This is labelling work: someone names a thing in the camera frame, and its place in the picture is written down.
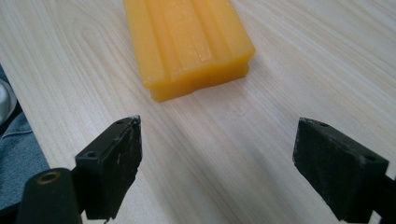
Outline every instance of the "yellow soap bar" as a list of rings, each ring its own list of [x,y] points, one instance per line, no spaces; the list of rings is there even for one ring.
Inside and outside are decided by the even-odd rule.
[[[255,49],[229,0],[124,0],[143,85],[158,102],[244,77]]]

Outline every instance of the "denim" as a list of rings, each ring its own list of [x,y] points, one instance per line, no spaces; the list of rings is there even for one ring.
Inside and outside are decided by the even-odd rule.
[[[1,66],[0,78],[7,81]],[[0,210],[18,203],[26,181],[33,175],[49,169],[23,112],[18,109],[14,111],[14,116],[10,117],[2,128],[4,133],[0,133]]]

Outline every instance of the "soap bar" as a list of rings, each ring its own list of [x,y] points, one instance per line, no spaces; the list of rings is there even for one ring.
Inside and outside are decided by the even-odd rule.
[[[248,72],[255,49],[229,0],[124,0],[143,85],[157,101]]]

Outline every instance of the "light wood grain surface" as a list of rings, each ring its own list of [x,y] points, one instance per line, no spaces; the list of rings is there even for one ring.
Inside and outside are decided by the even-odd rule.
[[[143,162],[114,223],[338,223],[293,165],[299,117],[396,175],[396,3],[232,2],[257,49],[248,76],[157,104],[121,0],[0,1],[0,62],[51,167],[141,116]]]

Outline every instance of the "screw hole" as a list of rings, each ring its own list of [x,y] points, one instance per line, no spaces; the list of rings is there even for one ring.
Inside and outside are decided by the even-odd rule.
[[[373,156],[364,156],[367,161],[375,161],[375,158]]]
[[[55,181],[59,176],[61,176],[61,173],[59,172],[49,172],[41,175],[35,182],[40,185],[45,185]]]
[[[87,153],[87,156],[88,157],[95,157],[96,153],[94,151],[90,151],[90,152]]]

